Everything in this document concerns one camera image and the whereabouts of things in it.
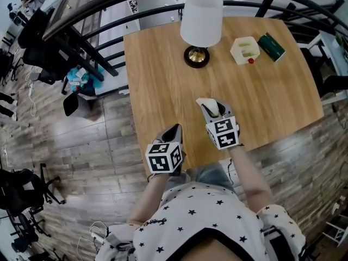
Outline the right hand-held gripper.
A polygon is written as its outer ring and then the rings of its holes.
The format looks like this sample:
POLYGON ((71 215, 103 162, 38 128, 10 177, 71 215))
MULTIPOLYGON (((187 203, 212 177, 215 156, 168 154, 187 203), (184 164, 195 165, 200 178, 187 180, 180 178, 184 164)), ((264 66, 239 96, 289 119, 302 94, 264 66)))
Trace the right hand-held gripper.
POLYGON ((231 106, 222 100, 216 100, 219 114, 225 118, 218 120, 218 116, 208 109, 204 104, 201 110, 206 121, 206 130, 210 139, 218 150, 239 146, 239 125, 236 123, 231 106))

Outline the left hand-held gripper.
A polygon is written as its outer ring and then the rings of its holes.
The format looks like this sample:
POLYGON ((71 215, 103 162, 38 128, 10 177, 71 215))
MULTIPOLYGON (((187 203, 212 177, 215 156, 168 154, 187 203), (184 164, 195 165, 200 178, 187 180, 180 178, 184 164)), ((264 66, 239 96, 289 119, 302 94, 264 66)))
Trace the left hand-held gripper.
POLYGON ((155 140, 160 143, 147 145, 145 157, 152 174, 181 174, 184 154, 182 151, 182 126, 177 123, 160 132, 155 140))

